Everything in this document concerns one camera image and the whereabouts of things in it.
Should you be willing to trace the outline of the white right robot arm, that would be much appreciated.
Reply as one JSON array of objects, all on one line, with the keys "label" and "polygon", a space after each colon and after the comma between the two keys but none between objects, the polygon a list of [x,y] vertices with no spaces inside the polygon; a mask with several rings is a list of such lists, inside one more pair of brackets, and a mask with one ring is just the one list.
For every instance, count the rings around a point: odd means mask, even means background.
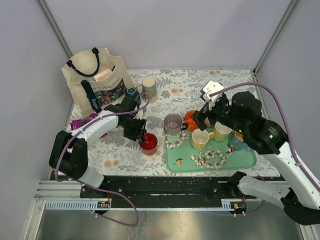
[{"label": "white right robot arm", "polygon": [[262,103],[248,91],[238,92],[229,100],[223,93],[211,97],[202,91],[205,105],[192,115],[201,130],[208,119],[243,135],[243,141],[259,155],[264,156],[282,175],[288,187],[281,188],[258,180],[244,172],[236,172],[227,181],[228,194],[254,196],[272,203],[300,225],[320,222],[320,186],[302,163],[291,153],[287,132],[262,116]]}]

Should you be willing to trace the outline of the small pale pink mug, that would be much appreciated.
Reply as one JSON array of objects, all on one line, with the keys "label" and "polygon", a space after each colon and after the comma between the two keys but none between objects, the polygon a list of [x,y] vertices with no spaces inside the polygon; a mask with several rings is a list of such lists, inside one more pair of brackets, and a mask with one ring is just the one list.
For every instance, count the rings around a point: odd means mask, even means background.
[{"label": "small pale pink mug", "polygon": [[210,120],[209,120],[208,118],[206,118],[206,119],[204,120],[204,123],[205,123],[207,126],[211,126],[211,125],[212,125],[212,123],[210,122]]}]

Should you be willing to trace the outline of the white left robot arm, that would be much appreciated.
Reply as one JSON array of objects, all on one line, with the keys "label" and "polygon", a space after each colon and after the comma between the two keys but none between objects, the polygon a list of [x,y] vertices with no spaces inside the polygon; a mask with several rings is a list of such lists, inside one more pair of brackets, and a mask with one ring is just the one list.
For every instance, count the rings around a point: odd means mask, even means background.
[{"label": "white left robot arm", "polygon": [[133,141],[144,141],[146,119],[143,111],[148,103],[140,106],[135,99],[124,97],[120,103],[110,104],[97,117],[71,132],[57,133],[49,166],[55,170],[54,178],[62,182],[71,178],[91,186],[98,198],[107,195],[109,186],[105,176],[89,166],[88,148],[109,131],[121,127],[123,136]]}]

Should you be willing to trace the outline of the lime green mug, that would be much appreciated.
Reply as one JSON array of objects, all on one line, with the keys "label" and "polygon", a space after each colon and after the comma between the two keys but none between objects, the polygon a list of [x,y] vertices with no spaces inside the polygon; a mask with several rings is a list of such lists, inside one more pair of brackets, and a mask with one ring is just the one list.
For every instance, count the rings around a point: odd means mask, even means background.
[{"label": "lime green mug", "polygon": [[214,125],[213,132],[214,140],[217,142],[222,142],[228,138],[229,134],[232,132],[232,129],[217,121]]}]

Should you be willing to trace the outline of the lilac mug black handle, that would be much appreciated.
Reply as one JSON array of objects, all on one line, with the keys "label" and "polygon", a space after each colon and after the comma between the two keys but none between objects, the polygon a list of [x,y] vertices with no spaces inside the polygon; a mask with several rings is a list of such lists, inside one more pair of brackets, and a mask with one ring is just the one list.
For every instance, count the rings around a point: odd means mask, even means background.
[{"label": "lilac mug black handle", "polygon": [[164,131],[170,136],[176,136],[188,128],[188,124],[176,113],[170,113],[164,118]]}]

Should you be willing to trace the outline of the yellow mug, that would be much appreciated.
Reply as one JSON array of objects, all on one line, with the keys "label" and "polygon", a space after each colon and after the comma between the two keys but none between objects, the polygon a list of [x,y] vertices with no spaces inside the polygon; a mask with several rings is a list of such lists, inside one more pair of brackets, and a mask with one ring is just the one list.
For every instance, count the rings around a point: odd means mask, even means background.
[{"label": "yellow mug", "polygon": [[199,128],[194,130],[191,135],[191,145],[196,150],[203,149],[208,141],[215,136],[213,131],[208,132],[206,130],[200,130]]}]

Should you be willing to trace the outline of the red mug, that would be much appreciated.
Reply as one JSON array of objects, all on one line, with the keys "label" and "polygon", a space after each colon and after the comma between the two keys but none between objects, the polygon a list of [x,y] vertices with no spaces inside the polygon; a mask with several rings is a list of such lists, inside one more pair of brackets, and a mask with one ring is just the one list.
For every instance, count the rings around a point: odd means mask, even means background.
[{"label": "red mug", "polygon": [[152,133],[145,133],[144,140],[139,142],[139,146],[145,155],[153,155],[156,153],[158,148],[158,139]]}]

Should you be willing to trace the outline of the orange mug black handle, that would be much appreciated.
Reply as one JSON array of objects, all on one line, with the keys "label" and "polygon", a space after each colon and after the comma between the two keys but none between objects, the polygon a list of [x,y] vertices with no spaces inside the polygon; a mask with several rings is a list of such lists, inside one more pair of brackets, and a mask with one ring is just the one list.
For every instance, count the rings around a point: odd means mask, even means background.
[{"label": "orange mug black handle", "polygon": [[184,116],[184,123],[182,123],[182,131],[189,131],[189,132],[193,132],[194,130],[198,129],[199,126],[197,125],[197,123],[195,122],[195,120],[193,120],[191,118],[191,116],[195,113],[195,110],[190,110],[188,111],[185,116]]}]

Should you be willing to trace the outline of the blue glazed mug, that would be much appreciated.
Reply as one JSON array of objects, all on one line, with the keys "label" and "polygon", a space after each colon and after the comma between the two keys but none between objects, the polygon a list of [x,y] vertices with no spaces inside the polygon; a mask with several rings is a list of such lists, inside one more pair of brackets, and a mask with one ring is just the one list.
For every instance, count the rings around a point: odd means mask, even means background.
[{"label": "blue glazed mug", "polygon": [[229,138],[228,144],[230,145],[233,151],[240,151],[240,150],[248,150],[250,151],[251,148],[244,142],[243,135],[240,132],[234,131]]}]

